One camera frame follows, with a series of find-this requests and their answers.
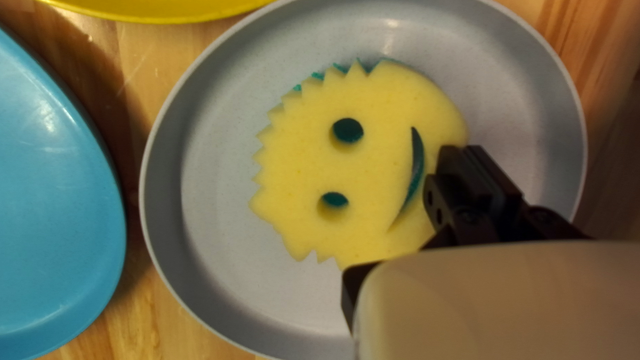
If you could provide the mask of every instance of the gray plate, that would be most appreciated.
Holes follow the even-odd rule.
[[[247,206],[266,112],[313,71],[401,60],[435,81],[533,204],[573,215],[582,112],[553,50],[503,6],[478,0],[282,0],[211,44],[150,135],[141,215],[154,263],[212,331],[291,360],[353,358],[334,260],[301,263]]]

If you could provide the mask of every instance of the plate rim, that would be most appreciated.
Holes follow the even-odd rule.
[[[170,16],[138,16],[127,15],[124,13],[109,12],[104,10],[96,10],[89,6],[78,6],[69,4],[64,0],[38,0],[42,3],[49,4],[58,8],[69,10],[71,12],[80,13],[83,15],[89,15],[93,17],[99,17],[101,19],[135,22],[138,24],[192,24],[196,22],[205,22],[211,20],[224,19],[232,17],[242,13],[250,12],[261,6],[273,2],[273,0],[254,0],[253,2],[237,6],[234,8],[227,8],[226,10],[220,10],[217,12],[209,12],[200,15],[182,16],[182,17],[170,17]]]
[[[143,157],[142,157],[142,162],[141,162],[141,168],[140,168],[140,180],[139,180],[139,185],[138,185],[138,203],[140,204],[139,206],[139,212],[140,212],[140,220],[141,220],[141,225],[142,225],[142,230],[143,230],[143,235],[144,235],[144,239],[145,239],[145,244],[147,245],[147,250],[149,251],[151,260],[156,268],[156,270],[158,271],[158,274],[160,275],[160,278],[162,278],[165,286],[169,289],[170,293],[173,295],[173,297],[178,301],[178,303],[194,318],[196,319],[196,321],[198,323],[200,323],[201,325],[203,325],[206,329],[208,329],[209,331],[213,332],[215,335],[217,335],[218,337],[224,339],[225,341],[251,353],[257,356],[262,356],[262,357],[266,357],[268,359],[272,359],[272,360],[279,360],[275,357],[271,357],[268,356],[266,354],[262,354],[260,352],[257,352],[253,349],[250,349],[242,344],[239,344],[238,342],[226,337],[224,334],[220,333],[219,331],[217,331],[216,329],[214,329],[213,327],[211,327],[207,322],[205,322],[204,320],[202,320],[197,314],[195,314],[191,308],[189,308],[184,301],[180,298],[180,296],[175,292],[175,290],[173,289],[173,286],[169,283],[169,281],[167,280],[164,271],[162,270],[157,258],[156,258],[156,254],[153,251],[153,245],[151,244],[151,239],[149,236],[149,232],[148,232],[148,227],[147,227],[147,209],[146,209],[146,203],[145,203],[145,194],[146,194],[146,182],[147,182],[147,170],[148,170],[148,164],[149,164],[149,159],[150,159],[150,155],[151,155],[151,151],[152,148],[154,147],[154,143],[156,142],[156,137],[157,134],[159,132],[160,127],[162,126],[162,122],[164,120],[164,117],[166,115],[166,113],[169,110],[169,107],[172,105],[173,101],[175,100],[176,96],[178,95],[178,93],[180,92],[180,90],[182,89],[182,87],[184,86],[184,84],[187,82],[187,80],[193,75],[193,73],[201,66],[201,64],[215,51],[217,50],[217,48],[219,48],[224,42],[226,42],[229,38],[231,38],[232,36],[234,36],[237,32],[239,32],[240,30],[242,30],[244,27],[246,27],[247,25],[251,24],[253,21],[259,19],[260,17],[262,17],[263,15],[266,15],[269,12],[272,12],[274,10],[276,10],[279,7],[285,6],[289,3],[293,3],[297,0],[276,0],[272,3],[267,4],[266,6],[256,10],[255,12],[247,15],[245,18],[241,19],[239,22],[235,23],[233,26],[231,26],[229,29],[227,29],[224,33],[222,33],[218,38],[216,38],[213,42],[211,42],[201,53],[200,55],[198,55],[195,60],[193,60],[193,62],[189,65],[189,67],[184,71],[184,73],[180,76],[180,78],[178,79],[178,81],[176,82],[176,84],[173,86],[173,88],[171,89],[171,91],[169,92],[169,94],[167,95],[166,99],[163,102],[163,105],[161,106],[156,119],[151,127],[151,130],[149,132],[149,136],[147,138],[147,142],[145,144],[145,150],[143,153]],[[321,2],[322,0],[311,0],[311,1],[315,1],[315,2]],[[430,2],[430,0],[421,0],[425,3]],[[576,110],[577,110],[577,115],[579,117],[579,121],[580,121],[580,135],[581,135],[581,142],[582,142],[582,174],[580,175],[580,183],[577,189],[577,193],[576,193],[576,201],[573,205],[573,209],[572,209],[572,214],[569,220],[573,220],[573,218],[575,217],[575,214],[577,212],[577,209],[579,207],[580,204],[580,200],[582,198],[582,194],[584,191],[584,183],[585,183],[585,179],[586,179],[586,169],[587,169],[587,164],[588,164],[588,138],[587,138],[587,129],[586,129],[586,122],[585,122],[585,117],[584,117],[584,110],[582,108],[582,103],[580,101],[580,97],[578,95],[578,91],[575,87],[575,83],[573,82],[573,79],[571,78],[570,73],[568,72],[568,70],[566,69],[564,63],[562,62],[562,60],[560,59],[560,57],[558,56],[558,54],[554,51],[553,47],[547,42],[547,40],[540,34],[538,33],[537,30],[535,30],[535,28],[530,25],[528,22],[526,22],[523,18],[521,18],[519,15],[517,15],[513,10],[510,10],[509,8],[507,8],[506,6],[496,2],[495,0],[471,0],[471,1],[477,1],[479,3],[483,3],[495,10],[497,10],[498,12],[504,14],[505,16],[509,17],[511,20],[515,21],[520,27],[524,28],[526,30],[526,32],[528,32],[528,34],[530,34],[531,36],[533,36],[535,38],[535,40],[543,46],[543,48],[546,50],[547,54],[553,59],[555,65],[557,66],[557,68],[561,71],[564,81],[565,83],[568,85],[569,90],[571,92],[572,98],[573,98],[573,102],[575,104]]]

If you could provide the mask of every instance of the wooden surface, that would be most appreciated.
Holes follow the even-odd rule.
[[[500,2],[545,36],[580,93],[591,161],[577,223],[595,236],[640,238],[640,85],[629,91],[640,63],[640,0]],[[178,305],[150,262],[137,201],[141,153],[164,98],[204,47],[242,17],[141,25],[0,0],[0,22],[60,75],[100,129],[127,206],[127,257],[113,299],[86,331],[42,359],[260,359]]]

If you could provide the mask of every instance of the smiley face sponge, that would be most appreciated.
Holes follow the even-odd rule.
[[[467,129],[429,79],[388,60],[367,73],[356,61],[304,80],[268,116],[250,207],[294,259],[315,249],[343,269],[414,252],[433,234],[422,182],[441,146],[466,144]]]

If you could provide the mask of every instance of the sponge eye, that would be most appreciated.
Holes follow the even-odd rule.
[[[346,117],[333,123],[333,134],[338,141],[349,144],[360,140],[364,130],[359,122]]]
[[[347,198],[343,194],[337,192],[330,192],[322,195],[322,200],[326,205],[334,208],[341,208],[349,204]]]

